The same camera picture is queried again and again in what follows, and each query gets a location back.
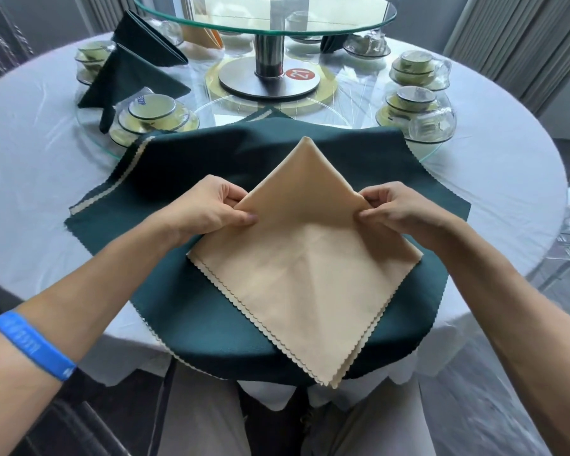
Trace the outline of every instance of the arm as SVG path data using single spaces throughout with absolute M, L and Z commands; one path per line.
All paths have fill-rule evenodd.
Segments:
M 359 213 L 433 250 L 486 333 L 555 455 L 570 455 L 570 316 L 536 291 L 466 222 L 402 183 L 360 192 Z
M 168 251 L 195 234 L 252 224 L 254 216 L 232 208 L 245 195 L 219 177 L 205 177 L 16 311 L 78 362 Z M 13 450 L 60 387 L 0 334 L 0 455 Z

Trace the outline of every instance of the red number sticker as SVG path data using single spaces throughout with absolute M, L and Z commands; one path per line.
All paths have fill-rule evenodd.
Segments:
M 285 75 L 292 79 L 307 80 L 315 78 L 315 73 L 307 68 L 290 68 Z

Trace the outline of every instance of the forearm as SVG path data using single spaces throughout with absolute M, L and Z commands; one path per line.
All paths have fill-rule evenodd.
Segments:
M 436 250 L 554 454 L 570 454 L 570 316 L 456 222 Z
M 51 344 L 79 361 L 171 247 L 168 230 L 145 221 L 82 267 L 21 304 Z M 7 455 L 61 383 L 0 334 L 0 455 Z

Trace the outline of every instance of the blue silicone bracelet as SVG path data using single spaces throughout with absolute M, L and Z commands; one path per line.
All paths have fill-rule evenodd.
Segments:
M 74 362 L 16 312 L 8 311 L 0 315 L 0 332 L 31 361 L 60 381 L 65 381 L 76 369 Z

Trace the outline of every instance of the person's leg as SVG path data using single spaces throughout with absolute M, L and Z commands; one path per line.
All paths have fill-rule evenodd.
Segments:
M 172 364 L 150 456 L 250 456 L 236 383 Z
M 303 456 L 435 456 L 415 378 L 386 379 L 348 412 L 321 407 L 312 424 Z

